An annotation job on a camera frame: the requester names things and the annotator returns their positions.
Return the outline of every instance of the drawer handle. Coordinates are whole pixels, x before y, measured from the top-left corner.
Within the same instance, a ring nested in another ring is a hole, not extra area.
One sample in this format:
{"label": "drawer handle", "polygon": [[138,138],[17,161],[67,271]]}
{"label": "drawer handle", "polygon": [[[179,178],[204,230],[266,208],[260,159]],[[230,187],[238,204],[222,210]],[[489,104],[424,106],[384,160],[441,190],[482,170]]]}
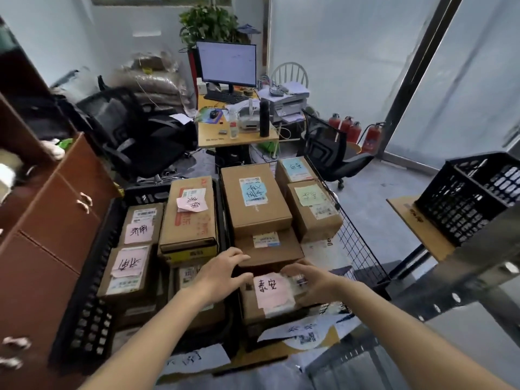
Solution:
{"label": "drawer handle", "polygon": [[90,213],[90,209],[88,209],[88,206],[87,206],[86,203],[84,203],[84,202],[81,201],[81,200],[76,200],[76,202],[77,202],[78,204],[80,204],[80,205],[85,209],[85,211],[87,212],[87,215]]}
{"label": "drawer handle", "polygon": [[0,357],[0,367],[17,370],[22,368],[23,362],[18,357],[3,358]]}
{"label": "drawer handle", "polygon": [[6,336],[2,341],[2,345],[14,346],[20,349],[29,349],[32,345],[29,338],[26,336],[20,338],[13,338],[12,336]]}
{"label": "drawer handle", "polygon": [[91,199],[89,196],[87,196],[85,193],[80,193],[80,196],[81,196],[81,197],[85,197],[85,198],[87,199],[87,201],[88,201],[88,206],[92,206],[92,204],[93,204],[93,203],[92,203],[92,199]]}

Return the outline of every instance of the office chair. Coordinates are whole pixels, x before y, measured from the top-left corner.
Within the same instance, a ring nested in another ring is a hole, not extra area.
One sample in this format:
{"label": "office chair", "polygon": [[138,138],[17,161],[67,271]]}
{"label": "office chair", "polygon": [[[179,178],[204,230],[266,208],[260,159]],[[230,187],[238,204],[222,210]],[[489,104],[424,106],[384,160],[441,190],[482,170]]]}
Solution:
{"label": "office chair", "polygon": [[303,113],[307,121],[307,134],[303,137],[298,156],[307,156],[323,180],[337,180],[337,187],[343,189],[343,178],[356,175],[374,156],[369,153],[357,154],[347,144],[346,133],[334,129],[305,110]]}
{"label": "office chair", "polygon": [[[290,69],[290,75],[287,76],[287,70]],[[276,67],[275,71],[271,74],[271,82],[280,85],[285,82],[300,82],[306,88],[309,88],[309,77],[307,76],[307,72],[302,67],[302,65],[295,63],[294,61],[289,61],[288,63],[283,63]]]}
{"label": "office chair", "polygon": [[161,182],[160,173],[196,145],[193,123],[183,126],[152,106],[145,111],[124,87],[95,93],[77,107],[94,120],[94,135],[115,170],[127,180],[153,177]]}

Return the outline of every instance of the black thermos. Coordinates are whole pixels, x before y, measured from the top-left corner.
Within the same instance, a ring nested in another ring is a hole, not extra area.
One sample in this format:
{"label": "black thermos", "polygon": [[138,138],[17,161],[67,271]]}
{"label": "black thermos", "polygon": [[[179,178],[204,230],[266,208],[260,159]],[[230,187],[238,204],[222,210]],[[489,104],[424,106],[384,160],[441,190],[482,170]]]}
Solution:
{"label": "black thermos", "polygon": [[260,100],[260,136],[269,137],[269,100]]}

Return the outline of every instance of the cabinet drawer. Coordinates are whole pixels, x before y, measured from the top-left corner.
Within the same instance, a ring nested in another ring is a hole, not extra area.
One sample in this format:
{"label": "cabinet drawer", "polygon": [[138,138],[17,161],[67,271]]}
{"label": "cabinet drawer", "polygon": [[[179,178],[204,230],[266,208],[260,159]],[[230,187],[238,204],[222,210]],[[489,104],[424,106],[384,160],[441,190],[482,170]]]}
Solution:
{"label": "cabinet drawer", "polygon": [[[47,367],[50,348],[77,274],[20,233],[5,241],[0,253],[0,339],[26,336],[27,350],[0,346],[0,356],[18,357],[18,370],[0,370],[0,388],[51,389],[59,380]],[[62,388],[74,389],[81,378],[69,378]]]}
{"label": "cabinet drawer", "polygon": [[100,220],[55,173],[22,223],[20,230],[78,274]]}
{"label": "cabinet drawer", "polygon": [[86,204],[92,202],[92,210],[99,219],[107,212],[110,200],[119,196],[112,179],[83,134],[70,148],[58,173],[76,193],[86,195],[82,196],[82,200]]}

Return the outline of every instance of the yellow sticky note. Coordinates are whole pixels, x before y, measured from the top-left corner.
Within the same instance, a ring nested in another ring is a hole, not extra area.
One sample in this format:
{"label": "yellow sticky note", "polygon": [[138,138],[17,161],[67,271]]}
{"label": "yellow sticky note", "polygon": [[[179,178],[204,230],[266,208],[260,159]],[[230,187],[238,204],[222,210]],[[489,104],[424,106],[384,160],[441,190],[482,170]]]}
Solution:
{"label": "yellow sticky note", "polygon": [[320,186],[317,184],[311,184],[310,186],[296,187],[294,188],[298,199],[300,200],[300,204],[302,206],[311,206],[311,205],[319,205],[323,204],[327,197],[325,197],[325,193],[320,189]]}

